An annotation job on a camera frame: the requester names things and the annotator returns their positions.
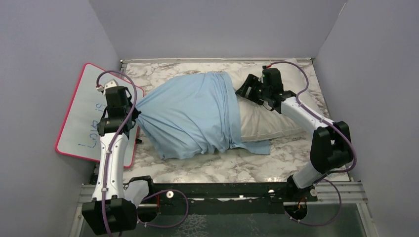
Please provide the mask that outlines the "white pillow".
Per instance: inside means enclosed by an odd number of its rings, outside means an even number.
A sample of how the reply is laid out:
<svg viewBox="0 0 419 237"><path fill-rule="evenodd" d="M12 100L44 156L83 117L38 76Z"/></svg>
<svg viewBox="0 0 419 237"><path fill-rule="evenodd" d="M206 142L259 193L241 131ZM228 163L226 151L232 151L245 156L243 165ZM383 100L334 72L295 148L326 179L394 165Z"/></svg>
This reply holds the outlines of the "white pillow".
<svg viewBox="0 0 419 237"><path fill-rule="evenodd" d="M300 95L299 99L316 112L328 116L329 112L312 63L299 63L295 58L287 59L287 61L298 64L309 79L309 88ZM297 67L290 64L275 64L273 67L279 69L281 73L284 90L298 93L306 87L306 80ZM238 90L249 74L262 76L262 64L233 68L226 72L230 76L234 90ZM241 139L244 142L270 140L304 131L287 116L276 111L271 112L240 96L237 100L241 119Z"/></svg>

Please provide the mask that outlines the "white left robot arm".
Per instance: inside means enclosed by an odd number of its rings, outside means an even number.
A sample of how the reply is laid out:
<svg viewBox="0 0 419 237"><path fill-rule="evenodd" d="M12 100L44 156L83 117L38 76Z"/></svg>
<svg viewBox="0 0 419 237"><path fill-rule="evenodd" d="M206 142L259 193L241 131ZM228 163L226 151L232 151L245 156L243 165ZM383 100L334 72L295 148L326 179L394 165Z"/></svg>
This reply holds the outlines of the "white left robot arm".
<svg viewBox="0 0 419 237"><path fill-rule="evenodd" d="M130 131L140 115L125 86L109 87L103 91L107 106L97 125L100 136L100 165L98 179L90 202L82 205L82 215L96 235L112 235L135 229L137 209L142 202L155 198L155 189L144 178L134 181L136 190L125 195L123 169Z"/></svg>

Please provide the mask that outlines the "light blue pillowcase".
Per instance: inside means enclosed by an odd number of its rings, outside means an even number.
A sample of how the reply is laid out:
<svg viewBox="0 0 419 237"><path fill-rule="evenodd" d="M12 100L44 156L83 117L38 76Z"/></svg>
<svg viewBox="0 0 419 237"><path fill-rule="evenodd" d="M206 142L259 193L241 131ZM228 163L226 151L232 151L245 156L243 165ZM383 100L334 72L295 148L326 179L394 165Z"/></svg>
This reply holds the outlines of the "light blue pillowcase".
<svg viewBox="0 0 419 237"><path fill-rule="evenodd" d="M234 148L270 154L267 140L242 140L239 104L227 73L173 77L135 106L140 111L137 124L161 159L186 159Z"/></svg>

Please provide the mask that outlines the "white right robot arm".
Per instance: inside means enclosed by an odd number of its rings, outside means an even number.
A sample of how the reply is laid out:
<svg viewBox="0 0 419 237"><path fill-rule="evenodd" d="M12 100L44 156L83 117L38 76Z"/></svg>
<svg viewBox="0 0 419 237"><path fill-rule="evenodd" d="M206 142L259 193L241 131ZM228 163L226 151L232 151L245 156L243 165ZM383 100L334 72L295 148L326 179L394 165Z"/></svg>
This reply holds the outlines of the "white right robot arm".
<svg viewBox="0 0 419 237"><path fill-rule="evenodd" d="M321 116L304 105L297 94L284 90L278 69L264 67L261 77L248 75L236 94L258 105L268 105L270 111L287 116L312 135L309 163L287 179L288 199L299 200L322 178L354 162L348 124Z"/></svg>

